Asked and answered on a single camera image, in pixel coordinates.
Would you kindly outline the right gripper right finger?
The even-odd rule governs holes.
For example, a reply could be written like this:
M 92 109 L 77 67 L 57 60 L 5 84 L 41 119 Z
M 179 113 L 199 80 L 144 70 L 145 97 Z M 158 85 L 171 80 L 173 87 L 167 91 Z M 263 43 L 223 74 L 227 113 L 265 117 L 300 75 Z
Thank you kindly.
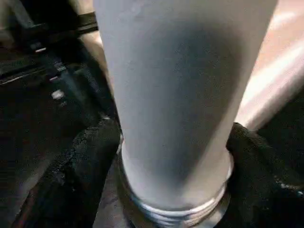
M 304 180 L 263 137 L 234 123 L 227 149 L 234 158 L 223 228 L 302 228 Z

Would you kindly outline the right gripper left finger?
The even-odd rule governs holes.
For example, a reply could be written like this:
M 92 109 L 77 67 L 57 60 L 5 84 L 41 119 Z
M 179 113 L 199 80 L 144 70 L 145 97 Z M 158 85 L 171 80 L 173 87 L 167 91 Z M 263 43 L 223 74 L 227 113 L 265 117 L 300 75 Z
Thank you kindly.
M 112 119 L 82 130 L 29 191 L 11 227 L 91 228 L 120 141 Z

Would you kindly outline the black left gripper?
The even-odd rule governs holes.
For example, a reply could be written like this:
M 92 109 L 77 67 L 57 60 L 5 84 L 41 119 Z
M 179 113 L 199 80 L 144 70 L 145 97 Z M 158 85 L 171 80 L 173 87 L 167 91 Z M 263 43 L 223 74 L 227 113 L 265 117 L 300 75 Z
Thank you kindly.
M 49 23 L 26 28 L 11 11 L 0 14 L 0 85 L 50 79 L 51 96 L 59 106 L 84 125 L 94 125 L 100 115 L 77 80 L 82 76 L 100 112 L 117 121 L 105 73 L 80 41 L 81 36 L 97 31 L 95 13 L 73 14 L 68 24 L 56 19 L 52 16 Z

